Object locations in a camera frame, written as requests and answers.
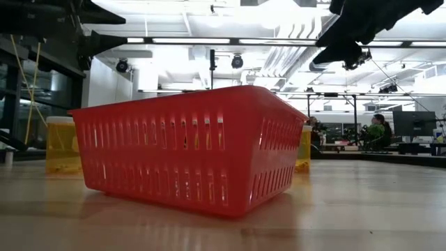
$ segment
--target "wooden table surface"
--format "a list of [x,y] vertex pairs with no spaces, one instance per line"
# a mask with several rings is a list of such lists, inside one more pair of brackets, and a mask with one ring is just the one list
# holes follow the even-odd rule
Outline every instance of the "wooden table surface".
[[446,247],[446,172],[313,161],[238,220],[108,197],[42,162],[0,167],[0,250],[410,251]]

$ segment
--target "fluorescent light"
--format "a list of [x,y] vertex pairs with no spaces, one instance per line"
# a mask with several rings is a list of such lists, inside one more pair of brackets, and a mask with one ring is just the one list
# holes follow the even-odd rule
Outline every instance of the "fluorescent light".
[[144,93],[182,93],[180,90],[138,90]]
[[312,46],[316,43],[315,40],[291,40],[291,39],[240,39],[240,44],[243,45],[302,45]]
[[368,45],[365,46],[401,46],[403,42],[401,41],[371,41]]
[[154,38],[154,43],[229,44],[229,38]]
[[425,46],[425,47],[446,47],[446,41],[445,42],[439,42],[439,41],[437,41],[437,42],[435,42],[435,41],[432,41],[432,42],[429,42],[429,41],[426,41],[426,42],[413,42],[410,46]]
[[127,43],[144,43],[144,38],[127,38]]

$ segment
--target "security camera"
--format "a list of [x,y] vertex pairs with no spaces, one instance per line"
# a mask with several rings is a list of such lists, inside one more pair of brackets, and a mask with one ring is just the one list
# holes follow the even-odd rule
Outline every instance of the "security camera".
[[231,63],[232,68],[240,69],[243,67],[243,59],[241,55],[235,55]]
[[130,71],[128,60],[119,59],[119,62],[116,64],[116,71],[118,71],[118,73],[128,73]]

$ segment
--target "ceiling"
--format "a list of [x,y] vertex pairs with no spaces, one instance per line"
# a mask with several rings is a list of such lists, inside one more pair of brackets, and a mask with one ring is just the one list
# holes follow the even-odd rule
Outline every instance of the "ceiling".
[[[124,17],[127,24],[86,25],[85,30],[126,37],[317,38],[335,19],[328,12],[327,4],[302,8],[293,0],[260,0],[264,3],[258,6],[246,6],[251,0],[93,1]],[[429,16],[415,11],[392,30],[379,33],[377,38],[442,40],[446,37],[444,16],[446,6]],[[111,65],[127,57],[133,67],[140,70],[150,64],[156,68],[161,87],[174,83],[184,86],[198,80],[206,86],[210,78],[209,49],[216,51],[215,79],[281,91],[304,91],[313,87],[322,92],[377,93],[380,87],[396,81],[406,92],[425,93],[420,83],[442,74],[438,69],[434,75],[426,72],[446,63],[446,50],[442,49],[371,49],[374,62],[369,61],[348,72],[340,63],[330,64],[321,72],[312,72],[309,62],[318,52],[313,47],[123,45],[99,56]],[[231,67],[234,54],[243,58],[241,69]]]

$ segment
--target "cable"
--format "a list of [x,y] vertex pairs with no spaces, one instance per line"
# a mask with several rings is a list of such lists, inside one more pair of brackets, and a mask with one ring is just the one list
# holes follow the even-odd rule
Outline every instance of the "cable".
[[[420,107],[423,107],[423,109],[425,109],[426,111],[430,112],[429,109],[427,109],[424,105],[422,105],[420,102],[418,102],[418,100],[414,97],[412,97],[409,93],[407,93],[406,91],[404,91],[395,81],[393,81],[393,79],[387,74],[385,73],[385,71],[373,60],[371,59],[371,61],[375,64],[376,67],[378,67],[378,69],[395,85],[397,86],[400,90],[402,90],[404,92],[405,95],[409,96],[414,102],[416,102]],[[440,123],[440,127],[443,130],[443,136],[446,136],[445,134],[445,127],[444,125],[441,124],[440,118],[438,118],[438,116],[435,114],[435,118],[439,120]]]
[[40,46],[41,46],[41,44],[38,43],[38,47],[37,47],[36,67],[34,69],[34,79],[33,79],[33,86],[31,87],[32,88],[32,90],[31,90],[29,88],[28,81],[26,80],[26,75],[25,75],[25,73],[23,71],[22,63],[20,62],[19,54],[17,52],[17,46],[15,45],[14,36],[11,35],[10,37],[11,37],[11,42],[13,42],[13,48],[14,48],[15,58],[17,59],[17,64],[19,66],[20,72],[21,72],[23,80],[25,82],[26,89],[28,90],[29,96],[31,98],[31,105],[29,106],[28,123],[26,125],[26,136],[25,136],[25,142],[24,142],[25,144],[27,144],[28,143],[28,138],[29,138],[29,131],[30,131],[30,125],[31,125],[31,117],[32,117],[33,106],[36,108],[37,113],[39,113],[39,116],[42,119],[42,122],[45,124],[45,127],[48,128],[47,122],[43,118],[43,115],[40,112],[37,104],[34,102],[34,87],[36,86],[36,82],[37,82],[37,72],[38,72],[38,64],[39,64]]

